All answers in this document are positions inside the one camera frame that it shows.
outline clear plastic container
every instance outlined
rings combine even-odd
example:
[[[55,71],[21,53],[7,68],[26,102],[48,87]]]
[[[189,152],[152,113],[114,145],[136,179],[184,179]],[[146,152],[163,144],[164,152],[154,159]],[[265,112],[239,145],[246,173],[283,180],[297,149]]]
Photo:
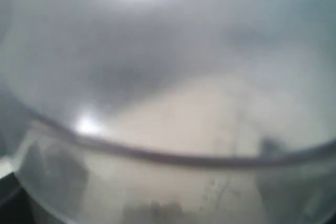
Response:
[[[333,0],[8,1],[0,128],[34,209],[77,224],[333,214]]]

